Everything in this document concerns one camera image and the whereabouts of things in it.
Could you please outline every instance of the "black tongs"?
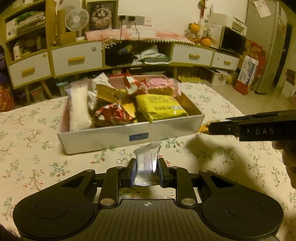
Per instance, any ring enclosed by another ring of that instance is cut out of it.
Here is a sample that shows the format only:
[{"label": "black tongs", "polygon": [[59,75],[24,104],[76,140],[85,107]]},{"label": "black tongs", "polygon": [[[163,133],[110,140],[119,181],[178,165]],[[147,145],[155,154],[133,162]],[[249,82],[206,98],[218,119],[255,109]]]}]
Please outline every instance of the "black tongs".
[{"label": "black tongs", "polygon": [[209,133],[233,135],[240,141],[296,140],[296,110],[258,113],[227,120],[210,123]]}]

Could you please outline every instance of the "metal screw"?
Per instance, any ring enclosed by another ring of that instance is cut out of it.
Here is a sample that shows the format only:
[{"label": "metal screw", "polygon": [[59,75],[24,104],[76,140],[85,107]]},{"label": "metal screw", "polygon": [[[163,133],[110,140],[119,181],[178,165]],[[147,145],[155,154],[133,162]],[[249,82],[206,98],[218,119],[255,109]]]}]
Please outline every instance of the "metal screw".
[{"label": "metal screw", "polygon": [[114,203],[115,203],[115,201],[112,198],[104,198],[101,200],[101,204],[103,204],[105,206],[110,206]]},{"label": "metal screw", "polygon": [[182,199],[181,203],[186,206],[192,206],[195,204],[195,200],[192,198],[184,198],[184,199]]}]

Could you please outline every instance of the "floor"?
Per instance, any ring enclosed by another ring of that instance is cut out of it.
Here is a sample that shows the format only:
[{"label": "floor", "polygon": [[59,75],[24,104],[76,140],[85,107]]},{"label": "floor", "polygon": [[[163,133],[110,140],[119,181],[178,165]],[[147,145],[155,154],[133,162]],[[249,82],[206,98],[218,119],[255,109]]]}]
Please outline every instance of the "floor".
[{"label": "floor", "polygon": [[281,94],[281,90],[275,87],[267,95],[257,95],[250,91],[245,96],[233,89],[231,85],[215,85],[211,88],[229,100],[244,115],[296,109],[291,101]]}]

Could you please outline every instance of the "yellow snack bag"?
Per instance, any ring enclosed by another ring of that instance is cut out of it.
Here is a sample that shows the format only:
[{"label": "yellow snack bag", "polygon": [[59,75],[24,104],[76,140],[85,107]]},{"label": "yellow snack bag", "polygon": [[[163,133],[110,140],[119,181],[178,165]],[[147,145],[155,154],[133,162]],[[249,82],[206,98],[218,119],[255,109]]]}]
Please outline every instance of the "yellow snack bag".
[{"label": "yellow snack bag", "polygon": [[169,95],[144,94],[136,96],[138,111],[149,121],[188,116],[183,107]]}]

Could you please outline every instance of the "wall socket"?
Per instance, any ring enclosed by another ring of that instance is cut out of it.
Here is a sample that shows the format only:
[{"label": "wall socket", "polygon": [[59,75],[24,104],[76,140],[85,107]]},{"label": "wall socket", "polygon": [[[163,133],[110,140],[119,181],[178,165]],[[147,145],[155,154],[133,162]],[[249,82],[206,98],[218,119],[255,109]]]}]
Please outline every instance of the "wall socket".
[{"label": "wall socket", "polygon": [[152,26],[152,18],[150,16],[145,17],[145,26]]},{"label": "wall socket", "polygon": [[[135,22],[133,21],[129,21],[128,20],[129,15],[126,15],[126,18],[124,20],[122,20],[122,25],[145,25],[145,17],[144,16],[135,16]],[[121,20],[120,20],[120,15],[118,16],[118,20],[117,20],[117,27],[120,28],[121,27]]]}]

